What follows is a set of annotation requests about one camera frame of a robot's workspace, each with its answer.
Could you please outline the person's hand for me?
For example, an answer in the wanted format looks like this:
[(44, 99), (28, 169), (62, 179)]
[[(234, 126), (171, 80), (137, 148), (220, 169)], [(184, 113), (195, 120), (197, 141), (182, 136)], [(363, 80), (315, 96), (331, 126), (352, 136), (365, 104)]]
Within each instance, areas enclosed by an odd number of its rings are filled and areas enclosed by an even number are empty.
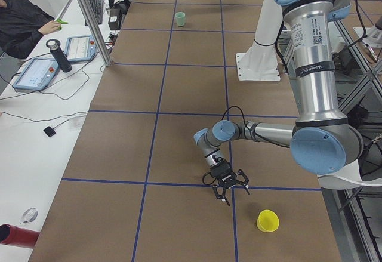
[(57, 21), (49, 21), (38, 29), (38, 32), (42, 35), (47, 35), (56, 31), (59, 31), (61, 24)]

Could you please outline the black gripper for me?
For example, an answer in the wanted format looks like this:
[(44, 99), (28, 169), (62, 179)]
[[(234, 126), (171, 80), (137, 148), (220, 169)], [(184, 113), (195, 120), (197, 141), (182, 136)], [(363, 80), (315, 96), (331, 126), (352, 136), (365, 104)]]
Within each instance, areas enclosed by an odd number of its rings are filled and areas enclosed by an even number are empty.
[(230, 202), (226, 197), (226, 190), (236, 184), (241, 185), (247, 195), (250, 195), (249, 178), (242, 169), (239, 169), (236, 174), (228, 161), (220, 161), (210, 168), (210, 172), (211, 176), (217, 179), (219, 185), (212, 186), (214, 195), (217, 199), (225, 202), (227, 206), (230, 206)]

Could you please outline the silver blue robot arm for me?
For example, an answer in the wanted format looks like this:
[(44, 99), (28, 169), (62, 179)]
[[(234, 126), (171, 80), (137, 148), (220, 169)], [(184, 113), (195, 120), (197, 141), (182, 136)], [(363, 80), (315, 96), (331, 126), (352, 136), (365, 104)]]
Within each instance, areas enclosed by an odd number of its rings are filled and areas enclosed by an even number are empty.
[(212, 177), (215, 197), (227, 201), (226, 191), (235, 185), (248, 189), (248, 177), (234, 171), (221, 153), (225, 142), (251, 140), (289, 148), (296, 163), (316, 175), (328, 175), (356, 161), (363, 151), (360, 133), (349, 125), (338, 108), (335, 64), (328, 25), (345, 18), (350, 0), (266, 0), (277, 6), (276, 26), (291, 29), (298, 118), (294, 125), (255, 123), (225, 119), (198, 131), (194, 140), (202, 150)]

